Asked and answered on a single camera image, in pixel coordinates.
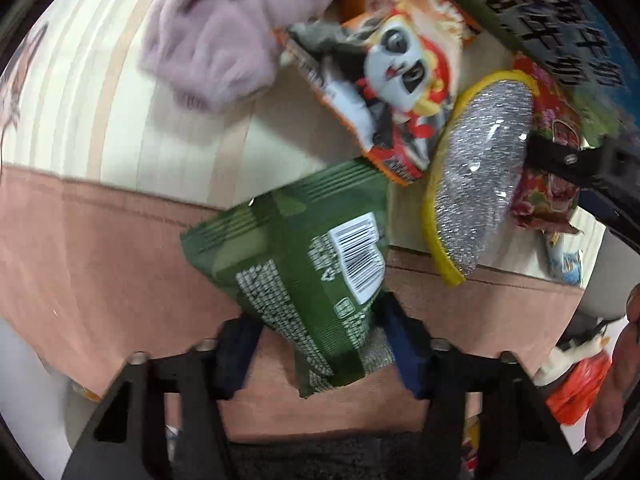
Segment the person's hand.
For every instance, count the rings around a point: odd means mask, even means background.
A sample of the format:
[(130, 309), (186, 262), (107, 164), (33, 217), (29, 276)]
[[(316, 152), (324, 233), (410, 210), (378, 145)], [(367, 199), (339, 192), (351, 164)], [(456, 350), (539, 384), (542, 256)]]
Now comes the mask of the person's hand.
[(595, 451), (620, 428), (625, 396), (639, 376), (639, 285), (626, 302), (628, 324), (618, 336), (612, 366), (587, 416), (587, 448)]

